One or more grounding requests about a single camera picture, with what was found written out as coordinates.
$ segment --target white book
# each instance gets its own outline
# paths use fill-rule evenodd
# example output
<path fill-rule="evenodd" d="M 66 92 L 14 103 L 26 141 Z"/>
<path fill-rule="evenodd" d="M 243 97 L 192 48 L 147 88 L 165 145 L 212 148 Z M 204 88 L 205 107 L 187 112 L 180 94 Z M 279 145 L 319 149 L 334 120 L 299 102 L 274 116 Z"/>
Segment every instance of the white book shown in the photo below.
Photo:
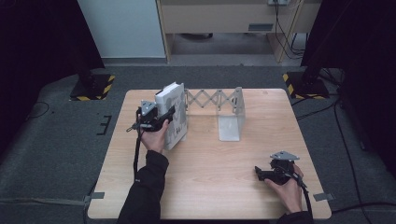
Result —
<path fill-rule="evenodd" d="M 155 95 L 155 103 L 158 107 L 158 116 L 167 113 L 174 105 L 175 114 L 169 123 L 165 135 L 165 149 L 172 149 L 187 133 L 186 99 L 184 93 L 184 83 L 176 82 L 163 88 Z"/>

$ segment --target black base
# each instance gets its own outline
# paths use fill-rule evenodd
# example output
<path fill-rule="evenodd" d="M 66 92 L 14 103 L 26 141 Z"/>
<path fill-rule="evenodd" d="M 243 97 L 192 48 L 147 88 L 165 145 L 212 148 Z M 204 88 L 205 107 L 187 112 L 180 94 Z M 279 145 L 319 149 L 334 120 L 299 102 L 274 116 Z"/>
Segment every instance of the black base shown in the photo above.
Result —
<path fill-rule="evenodd" d="M 110 74 L 103 75 L 92 75 L 94 77 L 95 83 L 92 87 L 85 87 L 81 80 L 78 80 L 72 93 L 70 93 L 70 98 L 78 98 L 81 96 L 85 97 L 100 97 L 105 93 L 105 88 L 111 77 Z"/>
<path fill-rule="evenodd" d="M 288 72 L 288 84 L 291 98 L 315 98 L 316 96 L 329 98 L 329 92 L 323 81 L 316 79 L 312 84 L 303 83 L 304 72 Z"/>

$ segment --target wooden table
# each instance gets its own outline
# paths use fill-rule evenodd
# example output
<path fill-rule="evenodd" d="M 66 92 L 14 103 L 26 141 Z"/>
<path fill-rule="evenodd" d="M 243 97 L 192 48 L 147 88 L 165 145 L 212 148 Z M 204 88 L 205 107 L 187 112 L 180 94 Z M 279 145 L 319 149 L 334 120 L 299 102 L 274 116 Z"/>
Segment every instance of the wooden table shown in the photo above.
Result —
<path fill-rule="evenodd" d="M 94 192 L 90 218 L 117 218 L 133 184 L 136 133 L 127 133 L 141 100 L 153 100 L 157 91 L 128 91 Z M 329 218 L 323 192 L 287 94 L 283 90 L 243 89 L 246 120 L 241 141 L 220 142 L 216 112 L 189 108 L 187 138 L 165 151 L 170 165 L 161 200 L 162 219 L 272 219 L 285 209 L 276 194 L 258 180 L 254 166 L 270 170 L 271 154 L 281 150 L 300 157 L 314 218 Z M 139 167 L 145 164 L 141 145 Z"/>

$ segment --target gray carpet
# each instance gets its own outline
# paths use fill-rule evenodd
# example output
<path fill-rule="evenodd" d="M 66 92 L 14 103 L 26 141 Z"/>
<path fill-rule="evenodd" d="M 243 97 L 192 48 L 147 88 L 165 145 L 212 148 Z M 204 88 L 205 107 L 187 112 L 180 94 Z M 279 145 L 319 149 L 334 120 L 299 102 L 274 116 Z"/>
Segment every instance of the gray carpet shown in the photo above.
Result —
<path fill-rule="evenodd" d="M 131 89 L 160 89 L 184 82 L 190 89 L 281 88 L 282 74 L 298 67 L 253 66 L 136 66 L 108 67 L 114 84 L 103 101 L 72 102 L 69 93 L 78 77 L 71 76 L 46 86 L 37 99 L 31 117 L 23 124 L 12 149 L 0 167 L 0 198 L 49 198 L 81 201 L 99 176 L 123 97 Z M 336 88 L 326 83 L 330 92 Z M 331 105 L 326 100 L 305 100 L 293 106 L 296 117 Z M 339 106 L 337 114 L 356 171 L 364 203 L 396 203 L 396 181 L 373 152 L 362 151 L 353 126 Z M 111 121 L 105 135 L 101 123 Z M 326 192 L 332 193 L 333 211 L 357 204 L 358 196 L 343 140 L 333 109 L 299 120 L 304 140 Z M 372 223 L 392 223 L 396 208 L 366 207 Z M 0 223 L 83 223 L 83 206 L 36 203 L 1 203 Z M 87 223 L 115 223 L 91 220 Z M 369 223 L 359 208 L 335 214 L 316 223 Z"/>

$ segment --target yellow and black hazard tape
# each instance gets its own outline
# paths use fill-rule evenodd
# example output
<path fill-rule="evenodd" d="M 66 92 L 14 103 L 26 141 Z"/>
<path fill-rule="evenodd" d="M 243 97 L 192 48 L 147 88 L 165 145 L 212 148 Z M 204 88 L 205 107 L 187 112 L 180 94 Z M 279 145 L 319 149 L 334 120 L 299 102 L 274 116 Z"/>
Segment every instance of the yellow and black hazard tape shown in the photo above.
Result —
<path fill-rule="evenodd" d="M 286 83 L 286 86 L 288 87 L 289 95 L 291 98 L 297 98 L 297 99 L 326 99 L 326 95 L 323 94 L 300 94 L 296 93 L 291 82 L 289 79 L 288 74 L 283 74 L 283 80 Z"/>
<path fill-rule="evenodd" d="M 76 97 L 70 97 L 71 101 L 90 101 L 90 100 L 105 100 L 107 97 L 108 92 L 111 89 L 111 85 L 113 84 L 115 76 L 109 76 L 107 84 L 105 88 L 103 89 L 103 93 L 101 95 L 97 96 L 85 96 L 85 95 L 80 95 Z"/>

